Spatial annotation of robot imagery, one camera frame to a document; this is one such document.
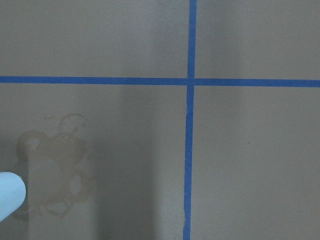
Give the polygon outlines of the light blue plastic cup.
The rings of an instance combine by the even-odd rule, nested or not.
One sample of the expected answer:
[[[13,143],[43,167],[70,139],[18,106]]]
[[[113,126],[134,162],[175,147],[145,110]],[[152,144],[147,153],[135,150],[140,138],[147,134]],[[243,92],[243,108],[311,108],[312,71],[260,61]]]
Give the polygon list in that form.
[[[26,185],[19,175],[12,172],[0,173],[1,222],[23,204],[26,193]]]

